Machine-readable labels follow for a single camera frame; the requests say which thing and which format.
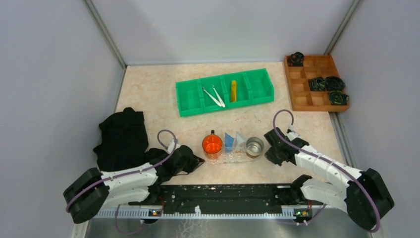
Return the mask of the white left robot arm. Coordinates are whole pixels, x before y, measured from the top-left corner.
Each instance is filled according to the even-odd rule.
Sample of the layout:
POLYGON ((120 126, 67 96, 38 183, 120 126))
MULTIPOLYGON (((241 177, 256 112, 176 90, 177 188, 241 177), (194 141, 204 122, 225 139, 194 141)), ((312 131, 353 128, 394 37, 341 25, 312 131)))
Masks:
POLYGON ((66 211, 75 224, 92 219, 101 209, 124 203, 153 203, 158 187, 181 172, 190 174, 205 163, 186 145, 177 146, 172 154, 152 148, 145 162, 137 167, 105 172, 86 170, 63 193, 66 211))

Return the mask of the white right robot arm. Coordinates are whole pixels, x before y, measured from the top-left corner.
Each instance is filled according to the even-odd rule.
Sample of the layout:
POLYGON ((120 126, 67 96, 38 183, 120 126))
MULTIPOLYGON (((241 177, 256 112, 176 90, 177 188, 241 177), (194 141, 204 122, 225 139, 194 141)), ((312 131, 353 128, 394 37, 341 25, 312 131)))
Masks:
POLYGON ((302 175, 293 183, 294 198, 325 203, 345 212, 359 227, 372 230, 377 220, 395 206, 389 190, 376 170, 362 171, 344 165, 316 150, 299 134, 279 128, 264 135, 270 148, 265 157, 281 166, 284 162, 308 169, 324 178, 302 175))

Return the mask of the clear textured plastic tray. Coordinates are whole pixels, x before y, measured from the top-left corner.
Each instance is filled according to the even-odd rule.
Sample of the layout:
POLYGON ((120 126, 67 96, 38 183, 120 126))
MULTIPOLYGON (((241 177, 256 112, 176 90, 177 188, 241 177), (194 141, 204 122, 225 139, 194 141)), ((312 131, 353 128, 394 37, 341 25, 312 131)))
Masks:
POLYGON ((220 157, 216 160, 210 160, 205 156, 205 159, 207 161, 208 164, 234 164, 234 163, 248 163, 248 162, 254 162, 257 160, 257 158, 250 158, 247 156, 246 154, 246 149, 245 149, 245 145, 242 148, 242 151, 240 153, 235 152, 235 148, 233 148, 233 150, 230 153, 225 152, 224 150, 224 146, 223 146, 223 150, 222 153, 220 155, 220 157))

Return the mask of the green compartment bin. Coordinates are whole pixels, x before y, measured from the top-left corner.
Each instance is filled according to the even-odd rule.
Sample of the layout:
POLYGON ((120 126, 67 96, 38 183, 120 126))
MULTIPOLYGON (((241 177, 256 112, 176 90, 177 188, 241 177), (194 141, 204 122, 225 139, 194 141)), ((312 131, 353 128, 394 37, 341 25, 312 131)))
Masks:
POLYGON ((224 111, 274 101, 274 87, 265 68, 203 77, 175 83, 178 110, 181 117, 224 111), (237 81, 237 101, 230 102, 231 81, 237 81), (203 91, 216 99, 216 87, 226 107, 222 108, 203 91))

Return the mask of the orange plastic mug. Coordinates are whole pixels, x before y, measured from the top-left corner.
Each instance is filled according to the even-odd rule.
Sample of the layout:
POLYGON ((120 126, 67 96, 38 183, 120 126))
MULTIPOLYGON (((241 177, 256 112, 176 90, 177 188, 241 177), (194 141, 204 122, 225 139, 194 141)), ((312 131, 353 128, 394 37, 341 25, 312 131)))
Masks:
POLYGON ((216 160, 220 157, 223 150, 223 141, 216 135, 215 130, 211 130, 210 134, 204 137, 202 149, 205 156, 210 160, 216 160))

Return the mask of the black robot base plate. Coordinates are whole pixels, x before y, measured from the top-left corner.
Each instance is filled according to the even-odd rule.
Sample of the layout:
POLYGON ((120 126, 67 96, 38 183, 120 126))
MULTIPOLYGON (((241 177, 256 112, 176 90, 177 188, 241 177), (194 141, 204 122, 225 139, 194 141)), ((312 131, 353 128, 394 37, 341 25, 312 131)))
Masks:
POLYGON ((319 202, 306 200, 290 184, 196 184, 154 187, 142 202, 129 205, 157 206, 165 215, 275 215, 311 218, 319 202))

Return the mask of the steel cup orange sleeve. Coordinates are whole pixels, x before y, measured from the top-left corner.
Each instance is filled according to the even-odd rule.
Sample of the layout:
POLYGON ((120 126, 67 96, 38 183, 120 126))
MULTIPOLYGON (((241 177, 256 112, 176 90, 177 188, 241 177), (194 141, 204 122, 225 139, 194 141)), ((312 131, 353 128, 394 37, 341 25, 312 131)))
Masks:
POLYGON ((245 145, 246 154, 250 158, 257 158, 264 150, 264 142, 258 137, 250 137, 245 145))

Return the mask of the white toothpaste tube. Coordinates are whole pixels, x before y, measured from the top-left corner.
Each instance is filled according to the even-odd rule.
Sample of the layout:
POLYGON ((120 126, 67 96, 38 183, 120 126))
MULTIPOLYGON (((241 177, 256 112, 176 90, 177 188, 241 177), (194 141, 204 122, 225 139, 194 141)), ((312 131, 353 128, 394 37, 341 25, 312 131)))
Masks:
POLYGON ((235 146, 234 146, 235 152, 240 153, 245 144, 246 144, 246 138, 240 132, 237 131, 236 137, 235 137, 235 146))

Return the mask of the blue toothpaste tube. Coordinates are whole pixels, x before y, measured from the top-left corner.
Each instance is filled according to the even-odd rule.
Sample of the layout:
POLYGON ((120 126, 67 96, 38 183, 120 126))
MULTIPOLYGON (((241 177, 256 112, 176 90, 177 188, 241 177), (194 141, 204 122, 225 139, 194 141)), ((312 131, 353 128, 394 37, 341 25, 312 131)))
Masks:
POLYGON ((225 152, 230 153, 233 150, 234 140, 235 140, 234 137, 232 137, 228 133, 225 133, 225 146, 224 146, 225 152))

